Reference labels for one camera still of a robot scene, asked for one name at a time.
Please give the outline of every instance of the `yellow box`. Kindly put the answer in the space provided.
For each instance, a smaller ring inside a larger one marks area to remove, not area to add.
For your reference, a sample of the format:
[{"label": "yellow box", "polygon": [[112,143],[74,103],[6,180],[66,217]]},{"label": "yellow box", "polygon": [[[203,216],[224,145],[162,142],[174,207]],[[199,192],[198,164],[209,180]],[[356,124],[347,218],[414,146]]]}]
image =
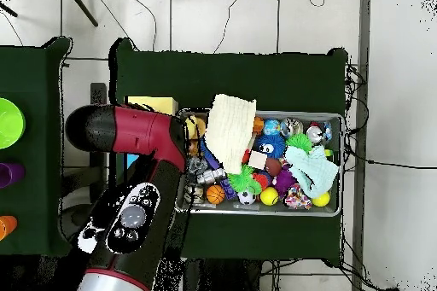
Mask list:
[{"label": "yellow box", "polygon": [[156,112],[169,115],[175,115],[179,106],[171,97],[128,96],[127,100],[132,104],[149,105]]}]

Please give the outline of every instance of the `orange cup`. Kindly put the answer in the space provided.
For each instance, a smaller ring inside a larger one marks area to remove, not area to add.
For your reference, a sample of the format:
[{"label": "orange cup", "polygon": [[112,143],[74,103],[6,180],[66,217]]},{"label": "orange cup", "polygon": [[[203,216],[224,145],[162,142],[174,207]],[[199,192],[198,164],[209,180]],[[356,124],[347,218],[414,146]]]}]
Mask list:
[{"label": "orange cup", "polygon": [[0,241],[9,235],[17,227],[17,219],[14,216],[0,216]]}]

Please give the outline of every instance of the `white cloth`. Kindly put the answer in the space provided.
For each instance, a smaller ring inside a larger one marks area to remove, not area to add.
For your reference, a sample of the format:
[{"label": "white cloth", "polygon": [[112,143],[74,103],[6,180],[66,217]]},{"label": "white cloth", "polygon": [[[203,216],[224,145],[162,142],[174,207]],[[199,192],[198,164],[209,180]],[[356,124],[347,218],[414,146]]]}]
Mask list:
[{"label": "white cloth", "polygon": [[252,137],[256,100],[217,94],[209,111],[205,144],[224,171],[241,174],[242,157]]}]

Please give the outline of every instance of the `green bowl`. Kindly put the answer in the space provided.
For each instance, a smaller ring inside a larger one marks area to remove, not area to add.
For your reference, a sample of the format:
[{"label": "green bowl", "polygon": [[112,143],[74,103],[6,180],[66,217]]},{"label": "green bowl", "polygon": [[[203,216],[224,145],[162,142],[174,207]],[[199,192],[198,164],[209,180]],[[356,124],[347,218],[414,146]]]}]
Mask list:
[{"label": "green bowl", "polygon": [[0,98],[0,149],[10,147],[24,133],[23,113],[8,99]]}]

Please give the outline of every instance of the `light blue cloth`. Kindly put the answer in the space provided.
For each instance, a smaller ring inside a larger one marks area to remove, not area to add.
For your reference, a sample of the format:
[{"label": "light blue cloth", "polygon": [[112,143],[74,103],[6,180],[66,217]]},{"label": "light blue cloth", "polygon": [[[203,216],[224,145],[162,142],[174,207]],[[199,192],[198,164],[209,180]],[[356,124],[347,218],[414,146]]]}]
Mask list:
[{"label": "light blue cloth", "polygon": [[285,160],[292,165],[289,170],[310,198],[328,192],[339,170],[339,166],[326,159],[323,146],[315,147],[310,154],[289,146],[285,151]]}]

